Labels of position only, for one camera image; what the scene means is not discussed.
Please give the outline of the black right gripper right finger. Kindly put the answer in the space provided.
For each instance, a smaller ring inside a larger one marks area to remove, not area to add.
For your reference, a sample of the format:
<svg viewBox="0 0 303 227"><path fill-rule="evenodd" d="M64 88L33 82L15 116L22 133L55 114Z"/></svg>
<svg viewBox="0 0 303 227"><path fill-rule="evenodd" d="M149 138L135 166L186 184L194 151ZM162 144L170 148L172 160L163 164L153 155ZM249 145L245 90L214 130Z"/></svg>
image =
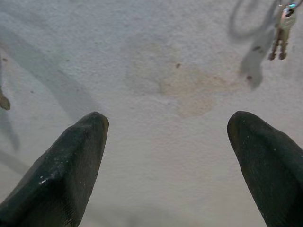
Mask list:
<svg viewBox="0 0 303 227"><path fill-rule="evenodd" d="M303 225L303 150L284 132L246 111L227 134L246 185L268 227Z"/></svg>

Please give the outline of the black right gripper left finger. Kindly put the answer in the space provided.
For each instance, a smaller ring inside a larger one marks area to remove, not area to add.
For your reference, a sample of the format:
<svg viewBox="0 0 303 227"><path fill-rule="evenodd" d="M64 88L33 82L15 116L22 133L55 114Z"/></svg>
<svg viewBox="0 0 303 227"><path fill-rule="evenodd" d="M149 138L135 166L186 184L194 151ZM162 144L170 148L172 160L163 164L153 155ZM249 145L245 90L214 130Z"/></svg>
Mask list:
<svg viewBox="0 0 303 227"><path fill-rule="evenodd" d="M67 128L0 205L3 227L77 227L92 194L109 121L91 112Z"/></svg>

